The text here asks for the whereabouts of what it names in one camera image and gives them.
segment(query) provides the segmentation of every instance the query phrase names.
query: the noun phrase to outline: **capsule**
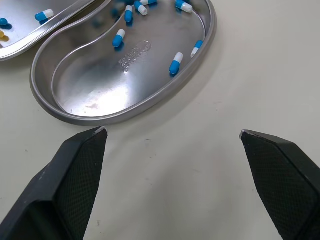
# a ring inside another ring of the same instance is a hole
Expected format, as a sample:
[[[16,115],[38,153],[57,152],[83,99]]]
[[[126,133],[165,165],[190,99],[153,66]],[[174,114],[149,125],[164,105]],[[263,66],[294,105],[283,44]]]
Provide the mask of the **capsule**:
[[[142,5],[149,5],[149,4],[154,4],[156,3],[157,0],[141,0]]]
[[[5,26],[8,24],[8,20],[5,18],[0,18],[0,26]]]
[[[146,9],[145,6],[141,4],[141,2],[135,1],[134,6],[135,6],[135,9],[137,9],[139,13],[141,13],[143,16],[148,14],[148,10]]]
[[[132,21],[132,6],[130,6],[130,5],[126,6],[126,8],[125,8],[124,20],[127,23],[130,23]]]
[[[172,61],[172,63],[171,63],[171,66],[170,66],[170,68],[169,68],[169,72],[170,72],[171,74],[176,74],[176,73],[179,71],[179,68],[180,68],[180,64],[181,64],[181,62],[182,62],[182,59],[184,59],[184,55],[183,55],[181,52],[178,52],[178,53],[175,55],[175,57],[174,57],[174,59],[173,59],[173,61]]]
[[[118,31],[118,33],[115,35],[115,37],[114,37],[114,39],[113,39],[113,41],[112,41],[112,45],[113,45],[115,48],[119,47],[119,46],[121,45],[121,43],[122,43],[125,35],[126,35],[125,30],[120,29],[120,30]]]
[[[192,13],[193,7],[182,0],[175,0],[175,7],[185,11],[186,13]]]
[[[196,44],[194,45],[194,49],[191,52],[191,58],[193,58],[196,55],[196,53],[198,52],[199,48],[201,48],[203,43],[204,42],[201,40],[196,42]]]
[[[45,11],[37,13],[34,17],[36,20],[38,20],[40,22],[40,21],[49,19],[49,18],[53,17],[54,15],[55,15],[54,11],[49,9],[49,10],[45,10]]]

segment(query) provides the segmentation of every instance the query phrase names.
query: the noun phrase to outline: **metal surface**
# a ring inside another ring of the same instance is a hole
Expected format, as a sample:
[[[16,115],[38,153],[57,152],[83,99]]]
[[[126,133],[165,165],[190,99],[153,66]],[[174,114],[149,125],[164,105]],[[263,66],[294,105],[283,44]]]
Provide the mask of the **metal surface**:
[[[39,49],[31,68],[32,92],[54,117],[78,125],[112,124],[132,118],[176,90],[197,69],[214,39],[217,19],[208,0],[190,2],[193,13],[175,1],[134,11],[133,24],[118,21],[107,1],[96,11],[53,34]],[[112,46],[119,29],[124,45]],[[204,43],[191,59],[198,40]],[[178,75],[169,74],[177,52],[184,55]]]
[[[2,0],[0,17],[6,18],[12,29],[4,29],[0,38],[0,61],[5,61],[25,52],[41,38],[65,23],[95,0]],[[35,14],[52,9],[52,17],[44,25],[35,19]]]

